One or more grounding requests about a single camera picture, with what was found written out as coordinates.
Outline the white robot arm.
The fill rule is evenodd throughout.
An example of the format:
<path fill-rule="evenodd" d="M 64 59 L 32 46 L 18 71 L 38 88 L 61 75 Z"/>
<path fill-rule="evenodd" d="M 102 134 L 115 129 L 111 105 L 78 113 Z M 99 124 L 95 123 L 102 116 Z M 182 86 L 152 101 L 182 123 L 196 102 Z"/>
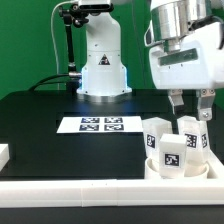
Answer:
<path fill-rule="evenodd" d="M 182 92 L 194 90 L 198 118 L 212 118 L 215 91 L 224 88 L 224 21 L 212 14 L 224 0 L 148 0 L 151 20 L 145 33 L 154 85 L 168 92 L 173 112 L 184 108 Z M 127 90 L 121 68 L 120 27 L 108 9 L 118 0 L 80 0 L 89 13 L 87 64 L 82 90 L 94 97 Z"/>

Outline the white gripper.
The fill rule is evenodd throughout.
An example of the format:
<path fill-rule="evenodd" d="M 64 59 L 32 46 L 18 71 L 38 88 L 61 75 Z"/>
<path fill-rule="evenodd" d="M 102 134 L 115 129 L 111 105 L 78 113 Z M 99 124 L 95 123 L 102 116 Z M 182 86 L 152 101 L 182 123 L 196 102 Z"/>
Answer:
<path fill-rule="evenodd" d="M 197 90 L 197 111 L 200 121 L 212 119 L 215 90 L 224 87 L 224 47 L 220 23 L 197 29 L 181 42 L 181 50 L 165 53 L 162 46 L 149 51 L 149 62 L 157 89 L 171 89 L 168 99 L 175 115 L 184 109 L 181 89 Z"/>

